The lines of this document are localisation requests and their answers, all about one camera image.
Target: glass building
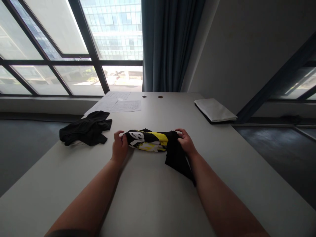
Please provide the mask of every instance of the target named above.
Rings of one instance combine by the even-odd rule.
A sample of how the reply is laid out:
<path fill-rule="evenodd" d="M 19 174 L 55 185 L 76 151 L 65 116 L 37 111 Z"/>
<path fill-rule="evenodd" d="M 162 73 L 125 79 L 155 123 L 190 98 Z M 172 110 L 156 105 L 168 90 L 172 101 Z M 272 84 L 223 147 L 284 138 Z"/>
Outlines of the glass building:
<path fill-rule="evenodd" d="M 142 60 L 141 0 L 81 0 L 104 60 Z"/>

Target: folded white cloth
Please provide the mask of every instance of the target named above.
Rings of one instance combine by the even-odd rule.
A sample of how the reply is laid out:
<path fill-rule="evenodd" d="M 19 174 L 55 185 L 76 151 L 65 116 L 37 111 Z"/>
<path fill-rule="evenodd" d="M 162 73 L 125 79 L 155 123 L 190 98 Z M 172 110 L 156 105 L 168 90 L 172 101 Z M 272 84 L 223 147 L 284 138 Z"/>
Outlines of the folded white cloth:
<path fill-rule="evenodd" d="M 238 118 L 216 99 L 195 100 L 194 103 L 212 122 L 223 122 Z"/>

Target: black window frame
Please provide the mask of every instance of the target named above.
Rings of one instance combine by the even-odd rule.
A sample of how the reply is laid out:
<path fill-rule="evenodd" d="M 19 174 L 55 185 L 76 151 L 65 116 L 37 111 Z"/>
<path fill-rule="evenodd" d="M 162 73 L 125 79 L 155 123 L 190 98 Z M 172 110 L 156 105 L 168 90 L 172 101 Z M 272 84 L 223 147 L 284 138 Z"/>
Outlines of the black window frame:
<path fill-rule="evenodd" d="M 100 60 L 97 45 L 94 40 L 94 37 L 90 31 L 89 25 L 87 23 L 83 8 L 81 6 L 80 0 L 68 0 L 71 10 L 74 14 L 75 20 L 79 27 L 82 38 L 86 44 L 86 48 L 88 50 L 88 54 L 63 54 L 58 46 L 55 44 L 53 39 L 49 36 L 47 31 L 38 21 L 38 19 L 34 16 L 30 8 L 24 2 L 24 0 L 18 0 L 25 11 L 29 14 L 29 16 L 33 19 L 35 24 L 39 27 L 39 29 L 43 32 L 43 34 L 47 37 L 52 46 L 56 49 L 56 51 L 60 54 L 62 58 L 90 58 L 90 61 L 53 61 L 50 60 L 48 55 L 45 53 L 43 48 L 40 46 L 38 41 L 36 40 L 33 33 L 25 24 L 22 17 L 19 15 L 18 11 L 13 6 L 10 0 L 2 0 L 4 5 L 7 7 L 11 15 L 14 17 L 16 22 L 19 24 L 25 35 L 31 41 L 33 46 L 39 52 L 43 60 L 6 60 L 0 57 L 0 65 L 3 66 L 11 75 L 21 83 L 30 93 L 31 95 L 24 94 L 4 94 L 0 92 L 0 96 L 21 96 L 21 97 L 88 97 L 88 98 L 100 98 L 102 96 L 99 95 L 74 95 L 68 85 L 64 82 L 58 71 L 54 66 L 94 66 L 100 84 L 102 86 L 104 94 L 110 91 L 109 86 L 106 81 L 106 77 L 104 75 L 104 71 L 102 66 L 142 66 L 142 60 Z M 49 66 L 53 74 L 56 76 L 60 84 L 66 90 L 68 95 L 42 95 L 37 93 L 29 83 L 11 66 Z"/>

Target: yellow stripe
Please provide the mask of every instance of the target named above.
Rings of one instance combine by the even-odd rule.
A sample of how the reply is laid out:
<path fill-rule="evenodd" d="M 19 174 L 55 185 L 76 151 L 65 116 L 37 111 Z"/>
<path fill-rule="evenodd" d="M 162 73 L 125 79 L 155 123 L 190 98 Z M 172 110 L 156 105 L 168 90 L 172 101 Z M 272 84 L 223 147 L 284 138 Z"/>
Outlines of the yellow stripe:
<path fill-rule="evenodd" d="M 168 138 L 166 137 L 165 134 L 157 133 L 157 132 L 143 132 L 143 131 L 140 131 L 140 132 L 142 132 L 142 133 L 151 133 L 151 134 L 155 135 L 159 139 L 161 145 L 167 146 Z"/>

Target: paper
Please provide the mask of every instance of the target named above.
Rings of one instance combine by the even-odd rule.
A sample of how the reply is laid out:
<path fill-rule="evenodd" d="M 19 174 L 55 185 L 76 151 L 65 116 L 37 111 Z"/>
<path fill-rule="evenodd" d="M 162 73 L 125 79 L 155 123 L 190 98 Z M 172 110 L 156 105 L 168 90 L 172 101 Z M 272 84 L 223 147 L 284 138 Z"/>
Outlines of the paper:
<path fill-rule="evenodd" d="M 140 100 L 122 100 L 118 101 L 110 113 L 113 112 L 130 112 L 130 111 L 141 111 L 142 103 Z"/>
<path fill-rule="evenodd" d="M 129 96 L 130 92 L 107 92 L 107 94 L 104 96 L 108 99 L 123 99 L 126 100 Z"/>
<path fill-rule="evenodd" d="M 90 114 L 94 111 L 104 111 L 104 112 L 110 112 L 110 110 L 113 108 L 113 106 L 116 104 L 118 100 L 117 99 L 108 99 L 102 97 L 94 106 L 91 107 L 87 112 L 85 112 L 85 115 Z"/>

